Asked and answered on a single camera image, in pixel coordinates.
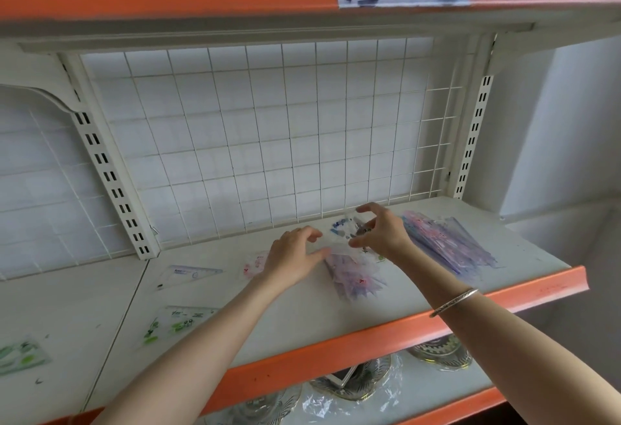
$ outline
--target bracelet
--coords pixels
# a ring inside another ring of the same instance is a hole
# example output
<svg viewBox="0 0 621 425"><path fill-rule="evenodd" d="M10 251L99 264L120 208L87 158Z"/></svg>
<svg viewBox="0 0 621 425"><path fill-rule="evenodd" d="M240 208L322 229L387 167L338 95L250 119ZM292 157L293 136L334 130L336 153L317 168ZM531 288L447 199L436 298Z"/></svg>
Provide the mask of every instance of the bracelet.
<svg viewBox="0 0 621 425"><path fill-rule="evenodd" d="M433 311L429 317L436 317L438 314L441 314L442 312L446 311L448 308L453 307L455 304L461 303L464 299L468 299L470 296L472 296L473 294L477 294L478 292L479 290L476 288L469 289L468 291L466 291L463 294L460 294L456 298L451 299L448 303L442 304L439 308Z"/></svg>

